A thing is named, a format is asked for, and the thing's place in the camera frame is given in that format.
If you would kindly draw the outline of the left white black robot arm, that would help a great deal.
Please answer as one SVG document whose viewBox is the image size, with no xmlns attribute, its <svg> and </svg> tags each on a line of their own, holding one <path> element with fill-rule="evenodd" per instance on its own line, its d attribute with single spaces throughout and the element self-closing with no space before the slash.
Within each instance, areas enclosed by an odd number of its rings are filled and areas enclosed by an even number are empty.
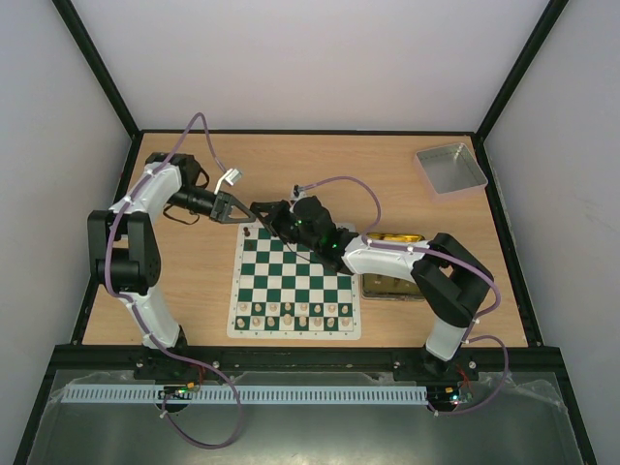
<svg viewBox="0 0 620 465">
<path fill-rule="evenodd" d="M 149 349 L 172 350 L 185 342 L 158 285 L 162 259 L 155 221 L 172 206 L 223 225 L 256 220 L 232 194 L 207 190 L 199 183 L 202 176 L 208 174 L 193 155 L 154 152 L 129 193 L 87 219 L 91 277 L 128 309 Z"/>
</svg>

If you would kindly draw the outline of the gold tin with dark pieces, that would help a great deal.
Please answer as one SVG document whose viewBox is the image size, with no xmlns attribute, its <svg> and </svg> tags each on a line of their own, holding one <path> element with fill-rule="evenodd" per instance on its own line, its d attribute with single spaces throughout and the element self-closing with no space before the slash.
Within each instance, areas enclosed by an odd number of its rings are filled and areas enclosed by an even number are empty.
<svg viewBox="0 0 620 465">
<path fill-rule="evenodd" d="M 425 240 L 421 234 L 370 232 L 368 237 L 396 242 L 419 242 Z M 402 301 L 424 301 L 417 284 L 380 274 L 361 276 L 361 295 L 365 299 Z"/>
</svg>

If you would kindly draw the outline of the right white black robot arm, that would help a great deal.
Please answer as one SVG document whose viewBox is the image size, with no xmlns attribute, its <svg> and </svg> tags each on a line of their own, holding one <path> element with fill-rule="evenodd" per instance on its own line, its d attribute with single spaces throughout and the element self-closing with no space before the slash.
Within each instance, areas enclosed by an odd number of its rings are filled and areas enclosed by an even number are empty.
<svg viewBox="0 0 620 465">
<path fill-rule="evenodd" d="M 348 275 L 378 274 L 413 283 L 435 314 L 420 364 L 441 380 L 456 367 L 458 350 L 489 293 L 501 300 L 491 272 L 447 233 L 429 241 L 373 239 L 338 227 L 317 197 L 295 202 L 253 202 L 250 210 L 286 244 L 302 245 L 318 262 Z"/>
</svg>

